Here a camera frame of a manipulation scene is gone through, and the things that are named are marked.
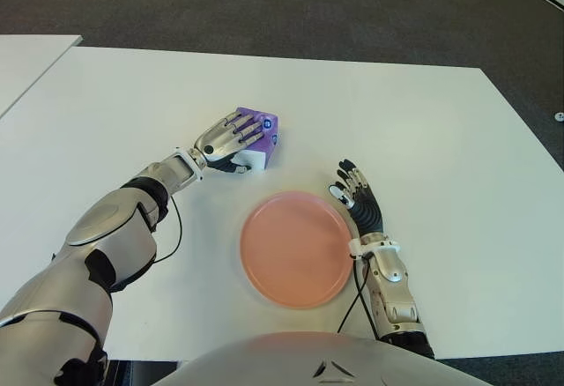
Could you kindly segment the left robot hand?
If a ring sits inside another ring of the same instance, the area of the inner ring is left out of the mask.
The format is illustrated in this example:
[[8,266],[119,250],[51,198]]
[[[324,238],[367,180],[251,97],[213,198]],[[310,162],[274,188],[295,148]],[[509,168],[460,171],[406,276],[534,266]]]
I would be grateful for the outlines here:
[[245,174],[250,165],[233,162],[234,156],[263,137],[263,126],[251,114],[234,111],[220,119],[195,142],[206,166],[224,173]]

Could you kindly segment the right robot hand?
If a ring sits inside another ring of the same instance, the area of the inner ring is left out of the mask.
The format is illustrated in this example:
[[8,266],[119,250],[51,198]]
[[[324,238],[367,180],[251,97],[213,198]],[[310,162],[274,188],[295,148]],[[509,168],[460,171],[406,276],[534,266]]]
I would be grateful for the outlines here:
[[338,162],[340,181],[332,183],[328,190],[348,211],[359,237],[382,234],[383,217],[380,206],[364,174],[350,160]]

